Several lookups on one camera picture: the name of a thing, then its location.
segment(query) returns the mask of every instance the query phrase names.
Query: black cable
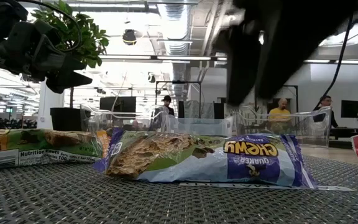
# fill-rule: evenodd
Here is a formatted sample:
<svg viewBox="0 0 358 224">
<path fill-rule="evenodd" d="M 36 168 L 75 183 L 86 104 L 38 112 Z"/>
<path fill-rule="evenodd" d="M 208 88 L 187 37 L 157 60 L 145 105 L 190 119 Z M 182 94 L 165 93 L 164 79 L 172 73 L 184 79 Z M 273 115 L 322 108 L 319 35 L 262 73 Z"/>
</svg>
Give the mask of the black cable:
<svg viewBox="0 0 358 224">
<path fill-rule="evenodd" d="M 339 59 L 338 59 L 338 65 L 336 67 L 336 71 L 335 71 L 335 74 L 334 74 L 334 78 L 331 82 L 331 84 L 328 86 L 327 90 L 325 91 L 324 96 L 326 96 L 328 94 L 328 92 L 331 90 L 331 88 L 333 87 L 335 81 L 336 81 L 336 78 L 338 76 L 338 73 L 339 73 L 339 69 L 341 68 L 341 64 L 342 64 L 342 59 L 343 59 L 343 55 L 344 55 L 344 52 L 345 52 L 345 48 L 346 48 L 346 44 L 347 44 L 347 38 L 349 37 L 349 33 L 352 29 L 352 21 L 353 21 L 353 14 L 351 14 L 351 16 L 349 17 L 349 22 L 347 24 L 347 28 L 346 28 L 346 33 L 345 33 L 345 38 L 343 40 L 343 44 L 342 44 L 342 48 L 341 48 L 341 53 L 339 54 Z"/>
<path fill-rule="evenodd" d="M 71 15 L 63 12 L 62 10 L 56 8 L 55 6 L 51 6 L 51 5 L 45 4 L 43 2 L 38 2 L 38 1 L 34 1 L 34 0 L 16 0 L 16 1 L 18 1 L 18 2 L 28 2 L 28 3 L 33 3 L 33 4 L 40 5 L 40 6 L 48 7 L 51 10 L 57 11 L 60 14 L 62 14 L 63 16 L 67 17 L 69 20 L 74 22 L 75 27 L 78 29 L 78 41 L 72 48 L 67 49 L 67 50 L 61 50 L 61 51 L 62 52 L 72 52 L 73 50 L 77 49 L 78 47 L 81 47 L 81 43 L 82 43 L 81 28 L 80 28 L 80 25 L 78 25 L 77 21 L 75 21 L 75 19 L 73 17 L 71 17 Z"/>
</svg>

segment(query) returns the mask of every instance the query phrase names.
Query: green leaves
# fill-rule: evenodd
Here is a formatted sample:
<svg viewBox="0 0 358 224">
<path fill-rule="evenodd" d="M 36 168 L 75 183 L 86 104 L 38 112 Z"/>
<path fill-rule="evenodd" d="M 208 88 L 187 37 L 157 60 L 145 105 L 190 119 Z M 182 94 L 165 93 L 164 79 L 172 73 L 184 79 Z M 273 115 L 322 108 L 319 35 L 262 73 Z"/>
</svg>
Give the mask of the green leaves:
<svg viewBox="0 0 358 224">
<path fill-rule="evenodd" d="M 71 16 L 73 15 L 73 9 L 62 0 L 50 5 L 59 8 Z M 62 16 L 48 8 L 45 8 L 45 11 L 35 10 L 32 16 L 49 23 L 58 30 L 62 38 L 62 43 L 56 46 L 58 49 L 70 49 L 78 41 L 78 30 L 70 18 Z M 109 45 L 109 36 L 106 35 L 106 30 L 100 30 L 99 26 L 94 23 L 94 20 L 86 14 L 77 13 L 73 18 L 80 26 L 82 43 L 81 47 L 71 53 L 72 56 L 91 68 L 101 66 L 103 61 L 99 55 L 105 54 L 106 47 Z"/>
</svg>

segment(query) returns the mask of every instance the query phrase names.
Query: desk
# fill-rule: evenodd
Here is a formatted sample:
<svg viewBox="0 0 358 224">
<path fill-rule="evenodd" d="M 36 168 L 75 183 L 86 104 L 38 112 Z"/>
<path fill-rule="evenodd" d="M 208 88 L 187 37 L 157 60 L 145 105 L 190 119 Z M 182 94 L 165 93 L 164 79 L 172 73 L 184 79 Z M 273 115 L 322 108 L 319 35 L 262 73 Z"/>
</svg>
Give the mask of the desk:
<svg viewBox="0 0 358 224">
<path fill-rule="evenodd" d="M 358 128 L 331 128 L 329 135 L 335 137 L 335 140 L 338 140 L 338 138 L 350 138 L 358 135 Z"/>
<path fill-rule="evenodd" d="M 151 184 L 54 164 L 0 169 L 0 223 L 358 223 L 358 165 L 304 159 L 320 185 L 356 191 Z"/>
</svg>

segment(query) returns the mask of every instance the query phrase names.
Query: potted plant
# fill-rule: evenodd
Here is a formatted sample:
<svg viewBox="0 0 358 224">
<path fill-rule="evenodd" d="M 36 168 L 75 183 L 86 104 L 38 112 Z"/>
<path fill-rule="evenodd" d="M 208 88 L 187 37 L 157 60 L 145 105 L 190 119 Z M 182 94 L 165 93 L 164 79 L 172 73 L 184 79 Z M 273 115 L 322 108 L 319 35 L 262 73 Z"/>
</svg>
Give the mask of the potted plant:
<svg viewBox="0 0 358 224">
<path fill-rule="evenodd" d="M 72 57 L 81 61 L 91 68 L 100 66 L 102 60 L 99 55 L 106 53 L 109 45 L 108 35 L 105 30 L 100 30 L 99 26 L 93 22 L 90 16 L 77 13 L 73 16 L 73 9 L 62 0 L 54 2 L 52 6 L 71 15 L 81 28 L 82 42 L 81 47 L 70 52 Z M 43 20 L 57 29 L 62 41 L 56 46 L 57 49 L 66 50 L 74 46 L 78 41 L 78 29 L 76 25 L 67 17 L 46 8 L 44 11 L 35 10 L 32 13 L 36 19 Z M 59 131 L 81 131 L 80 109 L 73 108 L 74 88 L 70 89 L 70 108 L 51 108 L 53 128 Z"/>
</svg>

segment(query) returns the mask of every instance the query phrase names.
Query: yellow shirt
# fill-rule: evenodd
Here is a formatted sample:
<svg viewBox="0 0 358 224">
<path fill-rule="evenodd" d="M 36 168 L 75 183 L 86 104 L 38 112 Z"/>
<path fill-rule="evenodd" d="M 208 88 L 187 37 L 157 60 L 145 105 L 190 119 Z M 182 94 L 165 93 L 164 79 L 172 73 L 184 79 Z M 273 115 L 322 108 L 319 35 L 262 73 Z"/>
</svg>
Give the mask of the yellow shirt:
<svg viewBox="0 0 358 224">
<path fill-rule="evenodd" d="M 281 110 L 280 108 L 274 108 L 272 109 L 269 114 L 291 114 L 288 110 L 284 109 Z M 289 120 L 289 116 L 269 116 L 269 121 L 286 121 Z"/>
</svg>

